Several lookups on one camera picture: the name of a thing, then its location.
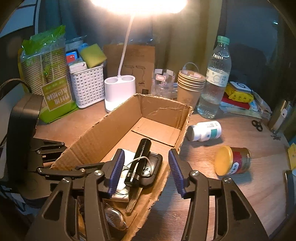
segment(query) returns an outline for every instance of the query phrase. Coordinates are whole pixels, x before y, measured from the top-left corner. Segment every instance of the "black flashlight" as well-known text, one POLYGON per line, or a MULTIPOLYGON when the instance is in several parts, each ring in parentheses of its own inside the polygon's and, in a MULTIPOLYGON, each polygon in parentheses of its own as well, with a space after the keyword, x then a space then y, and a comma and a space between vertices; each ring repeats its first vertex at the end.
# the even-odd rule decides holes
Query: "black flashlight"
MULTIPOLYGON (((151 141, 149 139, 142 139, 140 141, 140 144, 138 146, 138 149, 136 151, 134 159, 145 156, 148 157, 149 151, 151 147, 151 141)), ((128 170, 128 173, 126 175, 126 178, 124 180, 124 184, 128 187, 138 187, 140 183, 140 179, 142 178, 142 173, 144 170, 144 167, 146 165, 146 159, 142 158, 139 160, 134 161, 131 164, 130 169, 128 170)))

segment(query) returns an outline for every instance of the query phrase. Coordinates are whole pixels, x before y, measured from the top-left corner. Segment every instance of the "glass cup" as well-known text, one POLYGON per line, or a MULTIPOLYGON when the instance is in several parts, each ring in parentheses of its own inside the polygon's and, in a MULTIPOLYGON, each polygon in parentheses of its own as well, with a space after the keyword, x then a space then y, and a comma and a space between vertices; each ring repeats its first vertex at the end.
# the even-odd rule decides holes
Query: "glass cup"
POLYGON ((155 69, 152 73, 151 95, 170 99, 176 74, 168 69, 155 69))

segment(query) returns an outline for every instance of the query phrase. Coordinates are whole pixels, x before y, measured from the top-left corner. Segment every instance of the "white lamp base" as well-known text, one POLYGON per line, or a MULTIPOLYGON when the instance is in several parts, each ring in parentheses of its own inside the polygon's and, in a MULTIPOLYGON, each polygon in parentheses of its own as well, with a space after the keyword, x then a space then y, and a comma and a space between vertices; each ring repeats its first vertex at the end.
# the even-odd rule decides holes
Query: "white lamp base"
POLYGON ((136 78, 132 75, 105 79, 105 107, 109 113, 136 93, 136 78))

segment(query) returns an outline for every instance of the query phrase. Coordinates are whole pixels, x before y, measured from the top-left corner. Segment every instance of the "desk lamp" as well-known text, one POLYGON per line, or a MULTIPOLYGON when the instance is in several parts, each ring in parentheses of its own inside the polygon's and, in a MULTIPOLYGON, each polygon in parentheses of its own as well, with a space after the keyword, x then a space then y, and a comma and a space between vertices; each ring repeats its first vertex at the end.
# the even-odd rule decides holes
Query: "desk lamp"
POLYGON ((124 41, 118 75, 107 78, 104 81, 105 106, 107 112, 110 112, 136 93, 136 78, 132 75, 121 75, 128 37, 134 17, 136 15, 151 16, 164 13, 178 13, 186 6, 187 0, 91 0, 91 2, 114 14, 128 14, 131 16, 124 41))

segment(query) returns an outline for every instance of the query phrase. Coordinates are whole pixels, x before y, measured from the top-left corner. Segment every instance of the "white pill bottle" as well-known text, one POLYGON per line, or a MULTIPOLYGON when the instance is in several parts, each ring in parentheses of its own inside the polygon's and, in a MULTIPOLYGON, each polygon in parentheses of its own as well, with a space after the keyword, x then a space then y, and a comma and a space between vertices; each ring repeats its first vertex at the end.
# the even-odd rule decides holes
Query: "white pill bottle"
POLYGON ((216 120, 199 122, 196 125, 188 127, 187 138, 189 141, 208 141, 219 138, 221 132, 221 125, 216 120))

